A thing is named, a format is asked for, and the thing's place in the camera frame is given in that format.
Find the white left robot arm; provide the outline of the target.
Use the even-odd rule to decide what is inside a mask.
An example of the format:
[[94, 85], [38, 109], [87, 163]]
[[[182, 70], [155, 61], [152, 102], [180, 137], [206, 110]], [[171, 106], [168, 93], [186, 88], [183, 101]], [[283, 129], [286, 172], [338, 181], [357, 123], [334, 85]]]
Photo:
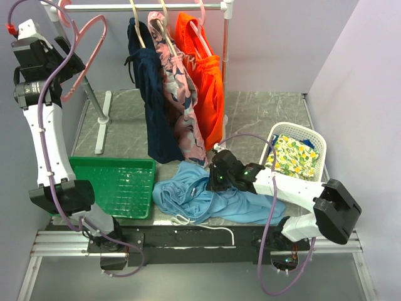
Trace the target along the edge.
[[63, 138], [61, 84], [84, 71], [85, 64], [72, 55], [48, 83], [64, 58], [32, 19], [18, 26], [16, 36], [11, 44], [19, 62], [14, 98], [29, 125], [38, 165], [38, 187], [29, 198], [51, 215], [64, 214], [67, 221], [77, 221], [74, 230], [101, 250], [120, 251], [125, 243], [120, 225], [96, 204], [91, 182], [76, 178]]

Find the light blue shorts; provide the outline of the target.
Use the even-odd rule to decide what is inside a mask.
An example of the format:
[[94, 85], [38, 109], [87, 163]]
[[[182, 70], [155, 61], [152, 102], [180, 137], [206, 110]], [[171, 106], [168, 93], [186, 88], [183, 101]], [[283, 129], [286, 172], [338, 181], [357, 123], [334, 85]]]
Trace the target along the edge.
[[152, 198], [164, 214], [181, 215], [195, 224], [209, 218], [234, 223], [265, 224], [273, 197], [240, 191], [207, 191], [209, 172], [189, 162], [181, 162], [172, 179], [155, 184]]

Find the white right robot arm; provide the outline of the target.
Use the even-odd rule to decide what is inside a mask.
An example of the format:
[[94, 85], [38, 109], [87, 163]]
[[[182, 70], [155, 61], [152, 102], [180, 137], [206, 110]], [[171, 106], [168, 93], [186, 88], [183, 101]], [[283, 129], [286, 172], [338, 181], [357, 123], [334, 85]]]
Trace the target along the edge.
[[223, 149], [212, 158], [207, 190], [218, 192], [231, 187], [276, 197], [308, 211], [279, 222], [274, 242], [282, 250], [316, 236], [345, 245], [362, 213], [354, 197], [336, 179], [313, 182], [285, 176], [256, 163], [244, 165], [231, 151]]

